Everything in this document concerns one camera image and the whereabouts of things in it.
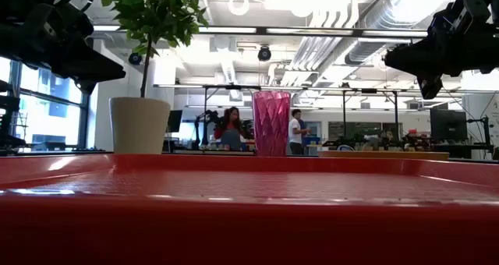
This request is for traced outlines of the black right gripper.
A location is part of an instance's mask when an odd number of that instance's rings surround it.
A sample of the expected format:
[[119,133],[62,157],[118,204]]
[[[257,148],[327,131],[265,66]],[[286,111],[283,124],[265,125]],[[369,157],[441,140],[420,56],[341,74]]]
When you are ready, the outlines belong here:
[[458,76],[466,70],[482,74],[499,68],[499,28],[489,23],[471,27],[465,34],[451,31],[451,24],[434,19],[426,37],[414,44],[400,44],[388,50],[384,63],[417,76],[421,96],[434,99],[442,88],[441,76]]

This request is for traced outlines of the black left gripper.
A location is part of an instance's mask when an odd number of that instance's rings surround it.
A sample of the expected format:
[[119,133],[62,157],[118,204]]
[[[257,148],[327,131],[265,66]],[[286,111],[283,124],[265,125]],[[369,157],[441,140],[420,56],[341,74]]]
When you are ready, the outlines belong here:
[[79,80],[76,87],[83,94],[92,94],[97,83],[126,75],[121,64],[87,45],[85,38],[93,31],[89,23],[0,23],[0,56]]

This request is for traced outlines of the pink faceted plastic cup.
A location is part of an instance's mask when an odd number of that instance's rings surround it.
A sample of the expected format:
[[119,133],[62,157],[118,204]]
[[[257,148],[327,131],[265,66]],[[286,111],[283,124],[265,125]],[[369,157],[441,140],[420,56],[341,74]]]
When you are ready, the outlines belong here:
[[253,93],[254,140],[259,157],[284,157],[288,146],[291,94],[282,90]]

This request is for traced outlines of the red plastic tray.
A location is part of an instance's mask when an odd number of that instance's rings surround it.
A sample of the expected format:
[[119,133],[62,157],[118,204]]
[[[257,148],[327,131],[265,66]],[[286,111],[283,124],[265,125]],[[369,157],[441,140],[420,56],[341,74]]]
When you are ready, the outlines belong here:
[[499,265],[499,164],[0,158],[0,265]]

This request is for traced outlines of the large black monitor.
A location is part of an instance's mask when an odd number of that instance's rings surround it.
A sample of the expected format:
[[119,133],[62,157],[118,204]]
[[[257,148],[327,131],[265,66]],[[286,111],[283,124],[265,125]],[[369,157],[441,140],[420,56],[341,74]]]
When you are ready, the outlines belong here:
[[467,140],[468,130],[465,112],[431,109],[430,133],[434,140]]

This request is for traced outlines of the white plant pot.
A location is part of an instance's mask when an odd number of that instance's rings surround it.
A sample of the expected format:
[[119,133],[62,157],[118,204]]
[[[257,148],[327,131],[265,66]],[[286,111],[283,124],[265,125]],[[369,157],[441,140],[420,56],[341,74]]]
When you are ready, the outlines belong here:
[[113,97],[109,101],[115,154],[161,154],[171,106],[157,99]]

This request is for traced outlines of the green leafy plant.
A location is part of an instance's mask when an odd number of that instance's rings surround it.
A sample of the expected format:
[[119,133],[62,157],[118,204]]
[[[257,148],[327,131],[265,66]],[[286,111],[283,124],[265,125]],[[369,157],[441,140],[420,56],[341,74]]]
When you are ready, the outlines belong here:
[[138,42],[133,52],[145,57],[141,97],[146,96],[150,60],[158,55],[155,44],[165,40],[173,48],[188,47],[200,28],[209,26],[200,0],[101,0],[101,4],[116,12],[119,29]]

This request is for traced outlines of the small black monitor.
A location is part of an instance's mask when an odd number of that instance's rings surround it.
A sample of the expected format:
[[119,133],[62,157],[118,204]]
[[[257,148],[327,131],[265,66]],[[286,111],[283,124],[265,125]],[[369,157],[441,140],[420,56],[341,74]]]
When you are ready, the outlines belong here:
[[182,123],[182,110],[172,110],[169,113],[167,132],[178,133]]

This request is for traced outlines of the long linear ceiling light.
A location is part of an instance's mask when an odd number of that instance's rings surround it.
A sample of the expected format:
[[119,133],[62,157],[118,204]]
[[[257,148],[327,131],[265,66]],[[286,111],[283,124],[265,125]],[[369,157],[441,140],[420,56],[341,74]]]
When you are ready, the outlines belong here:
[[312,28],[267,26],[201,26],[203,35],[256,35],[284,37],[365,37],[365,38],[424,38],[425,30],[372,30],[360,28]]

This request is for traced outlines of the person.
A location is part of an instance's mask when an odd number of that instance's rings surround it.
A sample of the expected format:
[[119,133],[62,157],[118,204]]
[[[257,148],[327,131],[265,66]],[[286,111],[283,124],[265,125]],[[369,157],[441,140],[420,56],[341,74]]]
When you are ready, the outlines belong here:
[[311,129],[302,127],[301,111],[292,110],[292,119],[288,124],[288,141],[292,155],[303,155],[303,136]]
[[243,130],[237,107],[225,109],[221,123],[214,129],[214,138],[229,150],[242,149]]

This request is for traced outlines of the silver ventilation duct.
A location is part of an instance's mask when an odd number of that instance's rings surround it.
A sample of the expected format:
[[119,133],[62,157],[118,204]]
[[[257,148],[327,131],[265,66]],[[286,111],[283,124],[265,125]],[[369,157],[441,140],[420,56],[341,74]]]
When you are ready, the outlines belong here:
[[379,0],[359,20],[361,29],[412,29],[452,0]]

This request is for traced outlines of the black workstation frame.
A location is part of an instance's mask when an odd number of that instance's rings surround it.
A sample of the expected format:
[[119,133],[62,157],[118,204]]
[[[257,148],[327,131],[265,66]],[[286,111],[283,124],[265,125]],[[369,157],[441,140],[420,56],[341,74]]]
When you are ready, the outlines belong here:
[[[218,117],[216,111],[211,111],[207,109],[207,101],[210,99],[210,97],[215,94],[218,90],[224,89],[224,90],[261,90],[260,86],[241,86],[241,85],[234,85],[234,84],[228,84],[228,85],[203,85],[202,88],[204,88],[204,103],[202,106],[202,109],[204,109],[204,112],[201,115],[198,115],[196,117],[195,121],[195,127],[196,127],[196,145],[199,148],[199,145],[201,146],[207,146],[209,141],[208,141],[208,132],[207,132],[207,127],[208,124],[211,122],[214,122],[216,124],[221,124],[224,121],[224,117]],[[208,90],[209,89],[215,89],[215,91],[211,94],[208,95]],[[217,108],[225,108],[224,106],[216,106],[215,109]],[[229,107],[225,108],[227,110],[231,110],[231,108],[236,108],[236,107]],[[253,109],[252,106],[249,107],[241,107],[241,108],[236,108],[236,109]],[[199,123],[200,121],[203,121],[203,138],[200,139],[199,137]],[[243,121],[240,121],[240,129],[242,130],[242,137],[245,140],[253,140],[254,141],[254,129],[253,127],[249,125],[244,125],[245,123]]]
[[382,94],[385,96],[393,105],[394,105],[394,116],[395,116],[395,132],[396,138],[400,139],[401,132],[399,126],[399,117],[398,117],[398,91],[397,90],[386,90],[386,89],[376,89],[376,88],[342,88],[342,121],[344,126],[344,136],[347,134],[346,128],[346,94],[352,92],[353,94],[361,93],[367,95],[375,95]]

